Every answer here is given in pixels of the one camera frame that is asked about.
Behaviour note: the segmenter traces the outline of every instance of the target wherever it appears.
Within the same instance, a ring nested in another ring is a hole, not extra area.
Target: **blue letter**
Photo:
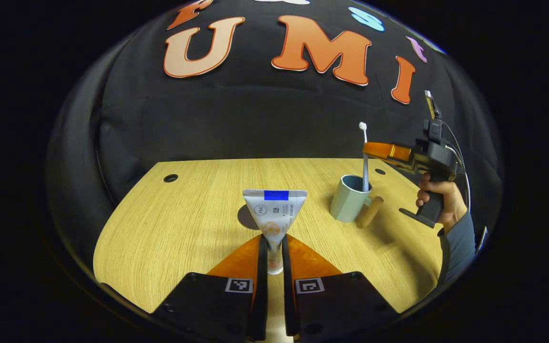
[[[376,31],[385,31],[383,22],[381,22],[380,19],[378,19],[377,17],[374,17],[373,15],[366,13],[365,11],[362,11],[360,9],[356,9],[355,7],[349,7],[349,10],[351,10],[353,13],[351,14],[351,17],[355,18],[355,20],[357,20],[358,22],[370,26]]]

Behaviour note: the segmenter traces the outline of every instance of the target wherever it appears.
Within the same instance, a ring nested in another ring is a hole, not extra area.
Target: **table hole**
[[[173,182],[173,181],[177,180],[177,178],[179,178],[179,176],[177,174],[166,175],[165,178],[164,178],[164,182]]]

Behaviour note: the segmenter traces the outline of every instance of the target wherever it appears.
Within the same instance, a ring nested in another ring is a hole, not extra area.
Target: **toothpaste tube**
[[[243,191],[255,223],[268,241],[268,273],[283,271],[281,241],[294,223],[305,203],[307,191],[264,191],[246,189]]]

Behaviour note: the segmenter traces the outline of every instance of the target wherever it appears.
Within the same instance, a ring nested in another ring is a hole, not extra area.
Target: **orange letter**
[[[316,71],[323,74],[340,58],[340,65],[334,68],[334,76],[357,85],[367,85],[366,53],[372,45],[369,39],[359,33],[344,31],[333,40],[312,19],[283,15],[279,21],[285,23],[287,32],[281,56],[272,60],[278,69],[304,71],[309,63],[302,58],[306,46]]]
[[[179,10],[179,14],[177,15],[177,18],[175,18],[175,21],[170,24],[166,29],[170,30],[175,26],[183,24],[184,22],[196,17],[198,13],[194,11],[204,10],[207,6],[211,5],[211,2],[213,2],[213,0],[198,0],[197,2],[185,6],[184,8]]]
[[[243,17],[233,17],[218,20],[209,25],[210,29],[215,30],[211,50],[200,60],[190,61],[186,57],[190,39],[200,30],[199,28],[187,29],[168,37],[166,40],[168,46],[166,46],[164,56],[165,73],[174,78],[187,78],[205,74],[222,64],[230,52],[234,28],[241,22],[244,22]]]
[[[409,61],[404,57],[395,56],[399,65],[399,74],[397,76],[397,85],[391,89],[391,96],[398,102],[404,105],[410,103],[410,83],[412,82],[412,74],[417,71]]]

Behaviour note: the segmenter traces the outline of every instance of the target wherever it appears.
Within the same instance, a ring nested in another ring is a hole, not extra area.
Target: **black fabric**
[[[48,205],[72,256],[92,270],[96,241],[113,213],[96,156],[101,92],[130,37],[106,52],[70,92],[54,124],[46,159]]]
[[[351,17],[348,7],[372,13],[383,21],[385,32],[378,32]],[[361,158],[362,139],[357,127],[368,124],[370,141],[395,141],[413,144],[421,137],[423,119],[429,117],[425,89],[442,110],[444,120],[459,139],[464,153],[472,190],[472,209],[476,226],[494,225],[501,204],[501,155],[498,138],[488,107],[475,85],[448,56],[421,43],[421,39],[389,19],[352,1],[312,1],[309,6],[285,2],[214,0],[199,15],[172,30],[166,30],[176,15],[172,9],[144,26],[114,59],[101,61],[90,71],[103,75],[111,67],[106,82],[84,84],[81,91],[100,104],[92,111],[100,113],[92,123],[95,136],[84,125],[63,130],[76,141],[98,139],[97,156],[102,185],[109,189],[117,204],[146,172],[161,161],[229,158]],[[372,41],[367,51],[368,85],[362,87],[338,80],[332,69],[318,73],[309,54],[309,68],[303,72],[273,68],[272,58],[281,54],[285,25],[281,15],[298,15],[315,20],[333,39],[345,30],[357,32]],[[211,47],[216,20],[245,17],[235,29],[226,60],[214,70],[190,78],[175,79],[163,71],[166,39],[189,28],[200,28],[192,36],[188,59],[199,59]],[[414,37],[424,48],[427,63],[414,53],[406,35]],[[411,102],[401,104],[390,95],[398,78],[395,56],[414,65],[416,73],[410,88]],[[69,206],[82,214],[68,212],[72,225],[64,224],[70,237],[92,266],[92,251],[103,224],[112,212],[111,205],[100,197],[91,200],[74,178],[96,177],[82,158],[64,155],[65,172],[56,182],[62,194],[57,211]],[[83,148],[90,154],[89,146]],[[81,219],[71,219],[78,215]],[[82,241],[86,230],[91,239]]]

